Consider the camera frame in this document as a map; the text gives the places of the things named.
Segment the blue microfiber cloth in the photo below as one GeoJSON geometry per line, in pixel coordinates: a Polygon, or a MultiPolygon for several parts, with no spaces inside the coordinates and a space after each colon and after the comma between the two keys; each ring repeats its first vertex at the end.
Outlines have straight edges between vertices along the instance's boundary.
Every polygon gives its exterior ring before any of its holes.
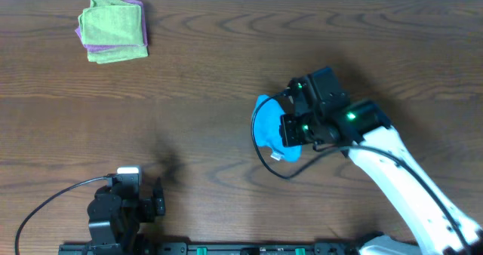
{"type": "Polygon", "coordinates": [[[259,147],[269,147],[271,157],[276,161],[298,161],[301,156],[301,146],[283,146],[280,134],[281,116],[284,110],[276,100],[268,100],[259,109],[254,121],[254,137],[259,147]]]}

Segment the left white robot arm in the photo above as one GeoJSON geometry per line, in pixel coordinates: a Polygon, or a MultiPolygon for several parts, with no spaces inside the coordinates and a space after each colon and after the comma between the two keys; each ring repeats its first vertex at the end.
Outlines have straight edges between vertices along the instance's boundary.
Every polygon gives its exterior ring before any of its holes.
{"type": "Polygon", "coordinates": [[[157,248],[139,233],[140,225],[165,215],[162,182],[157,179],[152,195],[140,197],[140,176],[116,174],[94,194],[88,205],[89,251],[93,254],[156,254],[157,248]]]}

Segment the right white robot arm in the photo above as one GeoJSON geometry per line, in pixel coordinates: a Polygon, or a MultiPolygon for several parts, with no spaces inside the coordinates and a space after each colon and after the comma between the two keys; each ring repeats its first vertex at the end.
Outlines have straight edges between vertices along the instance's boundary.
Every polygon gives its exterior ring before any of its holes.
{"type": "Polygon", "coordinates": [[[281,117],[284,146],[311,144],[317,160],[342,153],[381,189],[423,254],[480,254],[482,227],[462,212],[409,153],[398,131],[371,100],[345,94],[311,100],[285,96],[294,113],[281,117]]]}

